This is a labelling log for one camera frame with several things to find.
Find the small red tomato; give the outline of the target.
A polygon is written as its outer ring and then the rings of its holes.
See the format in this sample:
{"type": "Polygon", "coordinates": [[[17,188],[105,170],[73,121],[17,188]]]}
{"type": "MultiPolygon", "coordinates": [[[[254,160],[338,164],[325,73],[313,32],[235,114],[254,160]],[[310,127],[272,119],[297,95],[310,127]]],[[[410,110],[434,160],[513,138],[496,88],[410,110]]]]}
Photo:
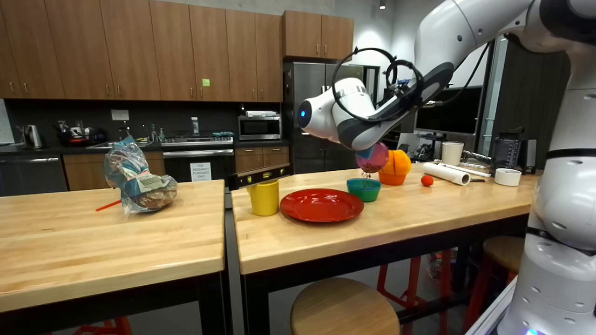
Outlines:
{"type": "Polygon", "coordinates": [[[434,177],[425,173],[425,175],[421,177],[421,185],[423,185],[425,188],[431,188],[431,186],[434,185],[434,177]]]}

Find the orange legged wooden stool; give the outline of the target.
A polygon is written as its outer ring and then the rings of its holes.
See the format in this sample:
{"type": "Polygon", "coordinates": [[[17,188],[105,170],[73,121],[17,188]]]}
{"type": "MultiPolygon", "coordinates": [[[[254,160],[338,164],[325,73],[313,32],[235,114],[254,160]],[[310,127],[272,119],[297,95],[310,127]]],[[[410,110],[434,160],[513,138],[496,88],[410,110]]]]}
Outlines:
{"type": "Polygon", "coordinates": [[[414,309],[425,307],[427,300],[418,294],[420,276],[427,272],[429,279],[438,285],[438,292],[442,300],[453,296],[453,272],[451,272],[453,252],[444,250],[436,253],[429,253],[427,257],[414,257],[408,268],[408,285],[401,296],[395,296],[388,287],[390,266],[382,265],[377,276],[377,291],[386,296],[390,302],[414,309]]]}

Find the green plastic bowl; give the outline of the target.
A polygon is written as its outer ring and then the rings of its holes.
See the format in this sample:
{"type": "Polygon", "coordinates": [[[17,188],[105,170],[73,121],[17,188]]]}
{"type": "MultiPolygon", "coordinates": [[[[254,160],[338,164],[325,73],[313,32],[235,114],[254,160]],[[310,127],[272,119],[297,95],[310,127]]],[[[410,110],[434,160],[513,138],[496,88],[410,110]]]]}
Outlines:
{"type": "Polygon", "coordinates": [[[380,183],[375,179],[349,179],[347,188],[364,203],[373,203],[380,194],[380,183]]]}

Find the pink plastic bowl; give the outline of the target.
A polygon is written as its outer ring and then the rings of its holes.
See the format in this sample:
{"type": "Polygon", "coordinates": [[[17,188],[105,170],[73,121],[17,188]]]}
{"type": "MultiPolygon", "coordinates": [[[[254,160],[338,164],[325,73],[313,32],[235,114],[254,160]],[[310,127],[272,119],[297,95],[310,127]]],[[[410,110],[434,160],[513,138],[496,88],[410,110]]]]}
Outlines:
{"type": "Polygon", "coordinates": [[[380,172],[388,164],[388,160],[390,151],[384,144],[377,144],[375,147],[356,155],[356,162],[366,173],[380,172]]]}

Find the wooden round stool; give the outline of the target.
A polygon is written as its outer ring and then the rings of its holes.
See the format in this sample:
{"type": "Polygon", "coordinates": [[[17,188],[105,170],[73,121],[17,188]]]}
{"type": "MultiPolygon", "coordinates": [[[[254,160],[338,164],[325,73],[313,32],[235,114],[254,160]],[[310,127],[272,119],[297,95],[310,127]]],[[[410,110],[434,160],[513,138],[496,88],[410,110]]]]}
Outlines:
{"type": "Polygon", "coordinates": [[[291,311],[293,335],[401,335],[392,304],[375,289],[345,278],[306,287],[291,311]]]}

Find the orange pumpkin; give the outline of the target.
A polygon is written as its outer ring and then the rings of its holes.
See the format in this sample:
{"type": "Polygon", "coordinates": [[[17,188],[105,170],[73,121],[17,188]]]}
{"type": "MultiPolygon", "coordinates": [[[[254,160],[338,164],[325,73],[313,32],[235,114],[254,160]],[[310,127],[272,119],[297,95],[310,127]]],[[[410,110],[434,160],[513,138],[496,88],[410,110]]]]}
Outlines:
{"type": "Polygon", "coordinates": [[[390,153],[386,166],[379,172],[380,183],[401,186],[412,170],[412,160],[403,149],[390,153]]]}

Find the yellow mug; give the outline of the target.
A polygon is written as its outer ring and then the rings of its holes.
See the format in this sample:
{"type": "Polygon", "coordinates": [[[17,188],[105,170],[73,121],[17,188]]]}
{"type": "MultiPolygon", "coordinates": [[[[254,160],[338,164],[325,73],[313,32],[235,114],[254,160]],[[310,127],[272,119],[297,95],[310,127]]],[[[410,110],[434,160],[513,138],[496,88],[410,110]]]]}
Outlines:
{"type": "Polygon", "coordinates": [[[278,212],[280,185],[276,181],[265,181],[248,188],[252,212],[256,216],[272,216],[278,212]]]}

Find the black oven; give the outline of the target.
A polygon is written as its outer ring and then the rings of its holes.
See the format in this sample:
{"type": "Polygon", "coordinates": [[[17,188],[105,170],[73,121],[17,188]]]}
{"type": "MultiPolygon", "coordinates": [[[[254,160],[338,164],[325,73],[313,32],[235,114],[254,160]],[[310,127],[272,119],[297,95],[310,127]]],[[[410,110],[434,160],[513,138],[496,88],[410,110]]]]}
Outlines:
{"type": "Polygon", "coordinates": [[[166,173],[179,183],[217,181],[235,173],[231,149],[185,149],[164,151],[166,173]]]}

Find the red plate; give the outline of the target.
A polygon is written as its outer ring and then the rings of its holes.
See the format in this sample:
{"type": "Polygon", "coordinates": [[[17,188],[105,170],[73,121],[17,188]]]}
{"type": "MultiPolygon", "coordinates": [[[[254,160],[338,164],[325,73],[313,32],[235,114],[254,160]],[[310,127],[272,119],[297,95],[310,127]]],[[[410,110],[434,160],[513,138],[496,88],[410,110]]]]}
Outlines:
{"type": "Polygon", "coordinates": [[[358,218],[364,201],[349,192],[332,188],[308,188],[287,194],[280,211],[284,216],[313,225],[343,224],[358,218]]]}

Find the stainless refrigerator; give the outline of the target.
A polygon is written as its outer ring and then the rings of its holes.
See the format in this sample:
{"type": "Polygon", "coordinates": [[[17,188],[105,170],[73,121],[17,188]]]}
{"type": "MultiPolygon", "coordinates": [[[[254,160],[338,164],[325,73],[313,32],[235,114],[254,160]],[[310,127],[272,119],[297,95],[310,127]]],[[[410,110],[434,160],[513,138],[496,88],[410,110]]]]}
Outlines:
{"type": "Polygon", "coordinates": [[[356,168],[356,157],[351,149],[304,131],[313,119],[313,110],[304,101],[319,97],[336,80],[349,77],[364,80],[364,67],[343,65],[336,73],[336,64],[287,62],[284,65],[284,136],[289,140],[289,158],[297,173],[356,168]]]}

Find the white paper cup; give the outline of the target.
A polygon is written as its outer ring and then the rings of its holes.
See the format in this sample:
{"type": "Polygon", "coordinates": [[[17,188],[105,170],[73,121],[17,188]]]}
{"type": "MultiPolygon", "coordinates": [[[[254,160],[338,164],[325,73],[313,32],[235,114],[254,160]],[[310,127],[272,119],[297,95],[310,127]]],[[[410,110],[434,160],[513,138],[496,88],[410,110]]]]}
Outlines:
{"type": "Polygon", "coordinates": [[[442,144],[442,162],[459,166],[462,160],[464,144],[462,142],[444,142],[442,144]]]}

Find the stainless microwave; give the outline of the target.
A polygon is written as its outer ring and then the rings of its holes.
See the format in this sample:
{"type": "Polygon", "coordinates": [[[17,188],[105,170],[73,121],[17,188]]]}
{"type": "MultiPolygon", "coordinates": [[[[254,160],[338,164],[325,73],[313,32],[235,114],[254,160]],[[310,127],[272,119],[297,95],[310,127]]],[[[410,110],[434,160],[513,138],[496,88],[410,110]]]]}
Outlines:
{"type": "Polygon", "coordinates": [[[239,119],[241,140],[280,140],[282,119],[280,118],[248,118],[239,119]]]}

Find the orange marker pen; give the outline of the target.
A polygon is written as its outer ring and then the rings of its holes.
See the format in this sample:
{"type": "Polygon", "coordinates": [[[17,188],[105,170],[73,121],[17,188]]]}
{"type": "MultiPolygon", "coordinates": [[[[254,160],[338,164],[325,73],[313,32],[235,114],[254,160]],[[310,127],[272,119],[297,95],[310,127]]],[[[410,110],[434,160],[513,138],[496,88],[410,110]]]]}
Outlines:
{"type": "Polygon", "coordinates": [[[103,211],[112,209],[112,207],[116,207],[116,205],[120,205],[120,203],[122,203],[122,199],[110,201],[110,203],[107,203],[107,205],[97,207],[95,212],[103,212],[103,211]]]}

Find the plastic bag of bread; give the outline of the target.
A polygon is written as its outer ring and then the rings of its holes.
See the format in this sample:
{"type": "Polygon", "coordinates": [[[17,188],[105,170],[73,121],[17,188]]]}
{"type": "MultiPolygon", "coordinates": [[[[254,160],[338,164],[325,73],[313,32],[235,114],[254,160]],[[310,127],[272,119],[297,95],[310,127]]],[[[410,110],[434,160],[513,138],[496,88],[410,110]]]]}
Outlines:
{"type": "Polygon", "coordinates": [[[172,175],[157,175],[142,147],[125,138],[105,155],[105,179],[120,190],[120,201],[127,214],[153,214],[170,207],[177,198],[177,181],[172,175]]]}

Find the white paper towel roll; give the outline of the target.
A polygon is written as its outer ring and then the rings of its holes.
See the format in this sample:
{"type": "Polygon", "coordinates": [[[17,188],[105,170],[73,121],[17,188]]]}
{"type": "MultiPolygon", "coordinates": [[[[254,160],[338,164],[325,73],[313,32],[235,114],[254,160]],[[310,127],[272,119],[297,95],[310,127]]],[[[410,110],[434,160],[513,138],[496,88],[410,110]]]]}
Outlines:
{"type": "Polygon", "coordinates": [[[460,170],[455,170],[455,168],[447,168],[444,164],[425,162],[421,166],[421,170],[427,175],[438,177],[442,181],[447,181],[447,183],[453,183],[453,185],[459,185],[459,186],[468,186],[472,183],[472,177],[468,173],[464,173],[460,170]]]}

